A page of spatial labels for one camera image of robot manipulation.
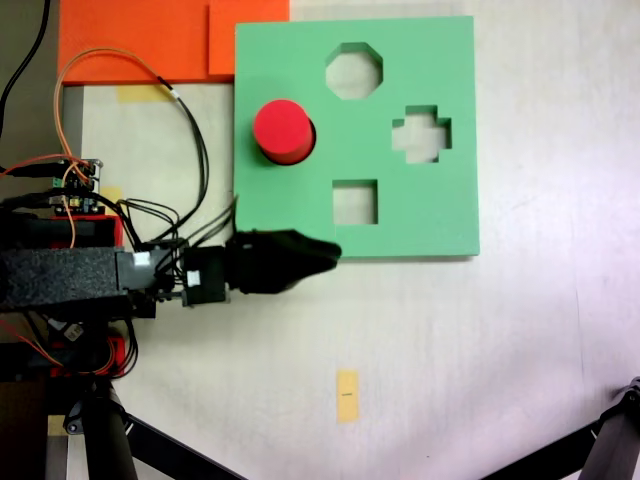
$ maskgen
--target red foam cylinder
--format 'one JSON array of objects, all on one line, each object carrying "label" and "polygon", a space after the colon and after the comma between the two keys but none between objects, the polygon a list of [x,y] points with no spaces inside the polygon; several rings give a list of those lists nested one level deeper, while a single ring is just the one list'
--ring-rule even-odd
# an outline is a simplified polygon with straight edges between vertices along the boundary
[{"label": "red foam cylinder", "polygon": [[307,112],[291,100],[266,103],[253,121],[253,136],[262,153],[278,165],[294,165],[309,156],[316,140]]}]

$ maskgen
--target black metal stand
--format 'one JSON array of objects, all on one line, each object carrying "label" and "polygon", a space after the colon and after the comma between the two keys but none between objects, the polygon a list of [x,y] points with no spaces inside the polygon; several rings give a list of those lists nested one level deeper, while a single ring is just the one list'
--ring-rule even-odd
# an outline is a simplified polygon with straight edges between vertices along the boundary
[{"label": "black metal stand", "polygon": [[632,480],[640,453],[640,377],[600,419],[499,470],[484,480]]},{"label": "black metal stand", "polygon": [[65,418],[84,434],[91,480],[137,480],[133,458],[175,480],[237,480],[237,473],[128,415],[111,382],[96,378]]}]

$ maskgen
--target green foam board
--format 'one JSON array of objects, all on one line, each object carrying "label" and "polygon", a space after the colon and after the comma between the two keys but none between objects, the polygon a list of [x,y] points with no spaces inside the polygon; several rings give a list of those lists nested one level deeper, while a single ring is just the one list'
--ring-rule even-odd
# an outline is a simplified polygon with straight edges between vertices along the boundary
[{"label": "green foam board", "polygon": [[[343,100],[326,67],[362,44],[381,59],[382,83]],[[252,136],[257,112],[278,98],[299,103],[317,132],[297,165],[270,163]],[[409,164],[392,149],[392,126],[421,110],[450,125],[450,148]],[[337,242],[345,257],[478,254],[473,19],[238,25],[234,156],[240,229],[295,228]],[[377,224],[334,225],[340,182],[377,185]]]}]

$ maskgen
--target yellow sticky note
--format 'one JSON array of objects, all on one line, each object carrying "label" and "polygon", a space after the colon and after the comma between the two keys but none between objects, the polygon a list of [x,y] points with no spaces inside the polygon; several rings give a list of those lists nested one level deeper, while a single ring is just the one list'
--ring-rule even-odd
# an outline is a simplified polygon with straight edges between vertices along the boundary
[{"label": "yellow sticky note", "polygon": [[338,370],[338,423],[355,422],[359,417],[358,372]]},{"label": "yellow sticky note", "polygon": [[[122,189],[120,187],[100,187],[100,195],[107,200],[111,200],[113,203],[116,203],[122,198]],[[116,213],[109,207],[105,209],[105,213],[107,215],[116,215]]]},{"label": "yellow sticky note", "polygon": [[118,85],[118,103],[172,102],[173,97],[164,85]]},{"label": "yellow sticky note", "polygon": [[49,415],[49,436],[66,437],[67,431],[64,429],[64,415]]}]

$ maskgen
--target orange foam block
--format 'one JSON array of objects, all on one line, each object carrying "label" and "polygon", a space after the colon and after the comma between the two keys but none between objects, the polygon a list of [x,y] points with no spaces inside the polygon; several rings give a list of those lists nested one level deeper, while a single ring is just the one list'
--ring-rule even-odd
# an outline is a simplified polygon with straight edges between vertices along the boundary
[{"label": "orange foam block", "polygon": [[[58,71],[92,47],[140,56],[171,83],[232,81],[235,25],[288,21],[289,0],[60,0]],[[115,54],[80,60],[65,84],[155,82]]]},{"label": "orange foam block", "polygon": [[288,22],[289,0],[210,0],[209,76],[232,82],[235,75],[236,24]]},{"label": "orange foam block", "polygon": [[[209,0],[60,0],[58,71],[92,47],[140,56],[170,82],[203,82],[208,73]],[[147,83],[131,60],[95,55],[80,60],[65,84]]]}]

